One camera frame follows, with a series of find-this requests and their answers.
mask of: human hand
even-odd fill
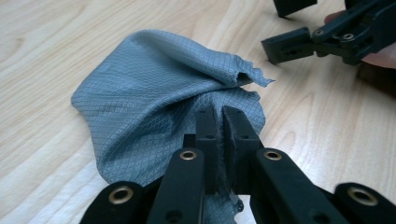
[[[324,22],[328,23],[335,18],[337,18],[344,11],[335,12],[333,14],[328,15]],[[370,63],[372,65],[393,68],[396,69],[396,42],[381,49],[377,53],[370,53],[366,55],[363,59],[363,62]]]

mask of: cloth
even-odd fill
[[[195,133],[195,112],[224,105],[243,110],[257,133],[265,117],[259,95],[239,86],[271,80],[236,55],[164,31],[128,36],[81,83],[73,106],[91,130],[100,175],[142,186],[162,176],[183,135]],[[241,204],[230,195],[205,197],[205,223],[234,223]]]

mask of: textured fabric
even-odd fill
[[[146,186],[163,175],[183,135],[195,133],[194,114],[204,106],[215,108],[220,129],[221,109],[230,105],[260,132],[260,97],[239,87],[251,80],[271,82],[238,56],[147,30],[123,40],[81,83],[72,104],[89,124],[101,176]],[[233,223],[238,205],[227,192],[207,196],[205,223]]]

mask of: wood grain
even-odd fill
[[[396,100],[338,57],[273,65],[260,41],[322,25],[343,1],[277,17],[272,1],[0,2],[0,223],[78,223],[106,186],[89,129],[70,104],[79,83],[127,35],[161,29],[237,54],[276,82],[255,84],[263,143],[318,186],[354,181],[396,203]],[[238,223],[254,223],[248,209]]]

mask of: blue cloth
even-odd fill
[[[100,175],[142,186],[163,175],[183,135],[195,133],[197,110],[212,105],[222,129],[224,105],[243,110],[257,133],[265,117],[259,95],[239,86],[271,80],[236,55],[158,30],[128,36],[72,96],[91,130]],[[240,204],[228,192],[206,196],[205,223],[233,223]]]

